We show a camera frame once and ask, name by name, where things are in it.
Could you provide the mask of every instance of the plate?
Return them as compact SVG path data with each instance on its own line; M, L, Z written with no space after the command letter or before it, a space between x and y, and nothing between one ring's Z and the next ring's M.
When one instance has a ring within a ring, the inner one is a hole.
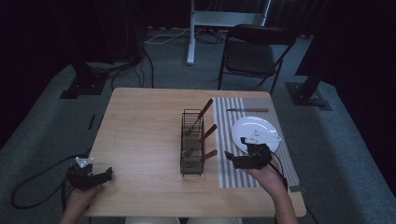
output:
M271 151L275 151L281 141L279 134L270 122L258 117L243 117L236 121L232 128L233 142L244 152L248 153L248 147L242 144L241 137L250 138L259 134L257 144L265 143Z

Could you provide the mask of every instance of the wire basket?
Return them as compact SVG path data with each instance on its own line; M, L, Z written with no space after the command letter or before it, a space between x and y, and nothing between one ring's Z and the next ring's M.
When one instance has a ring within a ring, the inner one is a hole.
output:
M180 172L183 175L201 175L204 172L205 144L204 116L200 109L185 109L181 122Z

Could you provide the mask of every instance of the white desk frame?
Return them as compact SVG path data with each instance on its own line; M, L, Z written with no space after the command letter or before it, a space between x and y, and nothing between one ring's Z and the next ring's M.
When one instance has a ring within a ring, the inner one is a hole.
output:
M237 24L255 24L264 26L267 19L271 0L264 4L262 14L221 12L221 11L195 11L195 0L191 0L191 27L190 45L187 56L187 64L194 64L195 53L195 25L233 27Z

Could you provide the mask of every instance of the wooden tabletop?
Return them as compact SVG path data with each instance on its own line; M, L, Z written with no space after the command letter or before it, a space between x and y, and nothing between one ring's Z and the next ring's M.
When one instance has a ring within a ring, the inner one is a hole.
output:
M273 217L269 195L258 188L221 189L215 158L204 173L179 170L183 110L202 109L211 97L270 98L262 91L115 89L93 144L93 172L113 168L87 211L90 217ZM213 109L205 126L213 124ZM215 148L215 135L205 140ZM290 192L296 215L305 215L301 192Z

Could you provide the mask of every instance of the black stand base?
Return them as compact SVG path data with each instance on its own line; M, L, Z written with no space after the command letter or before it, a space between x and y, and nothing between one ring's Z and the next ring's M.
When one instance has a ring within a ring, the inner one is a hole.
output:
M76 76L67 91L63 91L61 99L77 99L80 95L100 95L106 84L108 73L93 74L90 84L81 84Z
M323 100L318 90L315 90L312 97L305 99L300 92L303 83L287 82L286 86L288 87L291 100L295 105L312 105L318 106L318 108L323 111L332 111L329 102Z

